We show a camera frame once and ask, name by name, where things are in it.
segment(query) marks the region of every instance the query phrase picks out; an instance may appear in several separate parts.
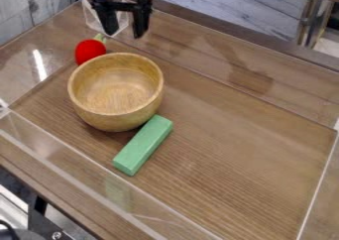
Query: green block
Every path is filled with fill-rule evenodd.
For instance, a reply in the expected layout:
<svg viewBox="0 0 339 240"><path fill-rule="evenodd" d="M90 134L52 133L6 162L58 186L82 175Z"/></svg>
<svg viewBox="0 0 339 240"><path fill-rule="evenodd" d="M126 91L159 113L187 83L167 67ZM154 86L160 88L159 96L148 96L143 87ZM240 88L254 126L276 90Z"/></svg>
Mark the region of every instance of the green block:
<svg viewBox="0 0 339 240"><path fill-rule="evenodd" d="M112 165L134 176L172 130L172 122L154 115L112 160Z"/></svg>

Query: bowl rim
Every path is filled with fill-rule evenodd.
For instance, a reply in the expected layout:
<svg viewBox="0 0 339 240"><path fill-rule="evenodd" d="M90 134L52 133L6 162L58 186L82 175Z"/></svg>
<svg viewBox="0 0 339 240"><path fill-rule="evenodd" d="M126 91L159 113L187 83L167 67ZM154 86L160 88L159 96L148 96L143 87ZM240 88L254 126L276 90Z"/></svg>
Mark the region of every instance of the bowl rim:
<svg viewBox="0 0 339 240"><path fill-rule="evenodd" d="M139 58L139 59L143 59L146 61L148 61L155 69L156 69L156 72L158 72L158 75L159 75L159 82L158 82L158 86L156 86L156 90L152 94L152 96L148 98L148 100L140 104L136 108L134 108L132 110L127 111L127 112L123 112L123 113L100 113L100 112L95 112L92 110L90 110L88 108L84 107L84 105L80 103L80 101L78 100L76 96L75 96L75 92L74 92L74 83L75 83L75 79L76 79L76 76L78 74L83 71L84 67L87 65L90 65L92 62L98 61L98 60L102 60L102 59L106 59L106 58L110 58L112 56L131 56L134 58ZM131 114L136 111L139 111L140 109L146 108L154 101L155 99L159 97L159 95L162 94L162 91L163 91L163 86L164 86L164 76L163 76L163 71L159 67L159 65L154 62L154 60L151 60L150 58L139 55L139 54L132 54L132 53L111 53L111 54L106 54L103 56L99 56L96 58L94 58L92 60L88 60L87 62L84 62L78 68L76 70L74 71L71 77L70 77L70 81L68 81L68 93L70 93L70 97L71 97L71 100L74 102L74 104L84 111L92 113L92 114L96 114L96 115L102 115L102 116L123 116L123 115L127 115L127 114Z"/></svg>

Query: red ball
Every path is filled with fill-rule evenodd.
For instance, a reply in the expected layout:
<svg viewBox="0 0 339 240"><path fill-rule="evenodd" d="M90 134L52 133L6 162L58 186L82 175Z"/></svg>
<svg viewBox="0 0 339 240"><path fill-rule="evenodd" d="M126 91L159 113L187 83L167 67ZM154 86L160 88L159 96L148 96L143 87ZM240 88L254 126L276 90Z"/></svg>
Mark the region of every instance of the red ball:
<svg viewBox="0 0 339 240"><path fill-rule="evenodd" d="M84 40L76 47L76 62L83 64L86 61L106 54L104 44L95 39Z"/></svg>

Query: wooden bowl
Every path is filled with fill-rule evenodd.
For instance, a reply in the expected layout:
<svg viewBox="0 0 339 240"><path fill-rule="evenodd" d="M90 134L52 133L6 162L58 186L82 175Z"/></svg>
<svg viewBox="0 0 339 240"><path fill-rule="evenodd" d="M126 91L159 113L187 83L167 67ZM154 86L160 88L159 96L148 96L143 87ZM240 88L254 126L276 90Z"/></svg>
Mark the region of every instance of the wooden bowl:
<svg viewBox="0 0 339 240"><path fill-rule="evenodd" d="M163 97L163 73L135 54L108 54L75 70L68 91L84 121L99 130L122 132L155 114Z"/></svg>

